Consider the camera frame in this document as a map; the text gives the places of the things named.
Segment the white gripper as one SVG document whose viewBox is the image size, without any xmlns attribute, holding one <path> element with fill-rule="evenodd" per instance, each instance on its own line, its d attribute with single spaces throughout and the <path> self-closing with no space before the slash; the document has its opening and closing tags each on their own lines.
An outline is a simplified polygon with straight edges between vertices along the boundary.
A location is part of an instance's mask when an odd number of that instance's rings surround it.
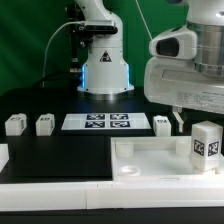
<svg viewBox="0 0 224 224">
<path fill-rule="evenodd" d="M 181 108 L 224 114 L 224 78 L 196 72 L 192 61 L 151 58 L 145 68 L 144 94 L 150 102 L 173 106 L 180 133 Z"/>
</svg>

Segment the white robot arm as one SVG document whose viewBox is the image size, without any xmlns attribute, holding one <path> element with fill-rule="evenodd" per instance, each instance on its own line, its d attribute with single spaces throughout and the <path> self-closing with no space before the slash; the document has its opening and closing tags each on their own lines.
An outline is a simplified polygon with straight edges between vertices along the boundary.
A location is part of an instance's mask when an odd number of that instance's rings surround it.
<svg viewBox="0 0 224 224">
<path fill-rule="evenodd" d="M 149 43 L 144 94 L 154 103 L 224 114 L 224 0 L 166 0 L 186 5 L 186 24 Z M 123 24 L 103 0 L 74 0 L 84 14 L 88 58 L 80 92 L 112 98 L 134 89 L 123 59 Z"/>
</svg>

